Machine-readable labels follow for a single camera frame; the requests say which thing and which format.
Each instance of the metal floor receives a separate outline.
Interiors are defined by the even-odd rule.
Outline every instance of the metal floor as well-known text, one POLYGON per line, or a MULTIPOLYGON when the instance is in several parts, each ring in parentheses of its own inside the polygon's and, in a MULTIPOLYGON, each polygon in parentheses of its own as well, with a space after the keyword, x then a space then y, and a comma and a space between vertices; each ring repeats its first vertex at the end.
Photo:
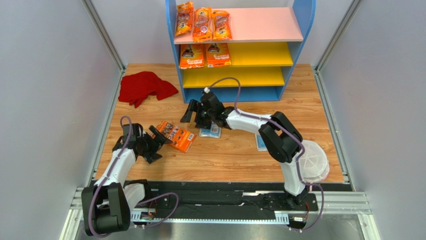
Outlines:
MULTIPOLYGON (((91 240, 80 221, 75 239, 91 240)), ((222 223, 163 223, 158 227, 130 228, 105 238, 108 240, 363 240, 363 230, 358 215, 324 215, 317 226, 302 234, 289 231, 285 225, 222 224, 222 223)))

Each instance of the blue package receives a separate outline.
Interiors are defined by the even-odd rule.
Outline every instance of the blue package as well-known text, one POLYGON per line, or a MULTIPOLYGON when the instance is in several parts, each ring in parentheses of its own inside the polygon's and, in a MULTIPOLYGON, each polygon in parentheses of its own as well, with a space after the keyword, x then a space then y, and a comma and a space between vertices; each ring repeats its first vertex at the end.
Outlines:
POLYGON ((210 129, 200 129, 199 136, 200 137, 209 137, 209 138, 217 138, 221 137, 222 128, 218 127, 216 123, 212 122, 210 129))
POLYGON ((266 148, 266 145, 265 145, 262 137, 260 135, 257 135, 257 134, 255 134, 254 137, 256 138, 257 150, 259 152, 267 151, 268 149, 266 148))

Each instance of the pink shelf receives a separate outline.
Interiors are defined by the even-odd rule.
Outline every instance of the pink shelf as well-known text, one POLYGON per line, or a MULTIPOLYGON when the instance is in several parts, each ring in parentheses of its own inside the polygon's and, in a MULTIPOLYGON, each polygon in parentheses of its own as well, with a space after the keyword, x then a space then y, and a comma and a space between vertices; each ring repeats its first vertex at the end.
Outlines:
MULTIPOLYGON (((232 40, 224 43, 301 42, 303 36, 291 7, 221 8, 230 14, 232 40)), ((191 33, 174 38, 174 44, 192 44, 191 33)))

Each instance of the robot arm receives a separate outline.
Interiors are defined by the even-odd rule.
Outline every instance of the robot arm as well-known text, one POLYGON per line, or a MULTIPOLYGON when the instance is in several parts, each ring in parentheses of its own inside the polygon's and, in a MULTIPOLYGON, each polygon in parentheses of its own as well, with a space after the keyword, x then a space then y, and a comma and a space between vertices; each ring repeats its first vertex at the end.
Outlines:
POLYGON ((299 145, 287 134, 277 134, 279 128, 265 119, 277 123, 288 130, 299 141, 302 135, 293 126, 290 120, 277 111, 274 114, 254 114, 235 110, 234 107, 224 105, 218 100, 213 92, 204 92, 199 101, 192 99, 181 122, 190 122, 192 112, 195 112, 195 127, 210 129, 212 122, 221 128, 243 130, 260 135, 269 154, 279 162, 282 174, 285 178, 284 188, 292 195, 292 200, 298 205, 302 203, 308 194, 307 187, 299 180, 296 168, 296 157, 300 154, 299 145))
POLYGON ((93 228, 98 234, 126 231, 130 226, 131 210, 145 197, 151 197, 148 194, 150 189, 146 180, 134 180, 125 185, 126 176, 138 156, 143 156, 151 164, 162 157, 157 154, 157 151, 164 144, 170 144, 171 141, 153 126, 150 126, 149 129, 154 133, 154 138, 144 132, 143 127, 138 123, 132 124, 131 127, 133 134, 130 136, 128 145, 124 146, 130 131, 129 124, 126 124, 123 125, 123 136, 115 144, 112 159, 102 177, 94 185, 85 187, 81 193, 84 227, 89 236, 93 235, 89 228, 89 221, 92 222, 93 228), (117 157, 119 159, 114 164, 113 160, 117 157), (89 219, 91 201, 95 191, 105 178, 106 181, 100 187, 96 197, 92 217, 89 219))

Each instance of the shelving unit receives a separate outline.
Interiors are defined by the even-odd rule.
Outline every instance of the shelving unit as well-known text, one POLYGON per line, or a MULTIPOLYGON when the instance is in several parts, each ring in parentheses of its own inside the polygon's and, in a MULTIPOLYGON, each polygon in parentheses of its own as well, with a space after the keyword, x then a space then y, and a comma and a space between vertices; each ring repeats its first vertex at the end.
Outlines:
MULTIPOLYGON (((181 44, 193 44, 191 33, 175 37, 177 5, 165 0, 170 43, 183 101, 199 100, 213 82, 234 77, 241 82, 240 101, 278 101, 302 52, 311 30, 316 0, 294 0, 293 7, 220 8, 230 14, 232 39, 228 43, 231 66, 179 69, 181 44)), ((233 102, 237 83, 220 82, 214 93, 222 102, 233 102)))

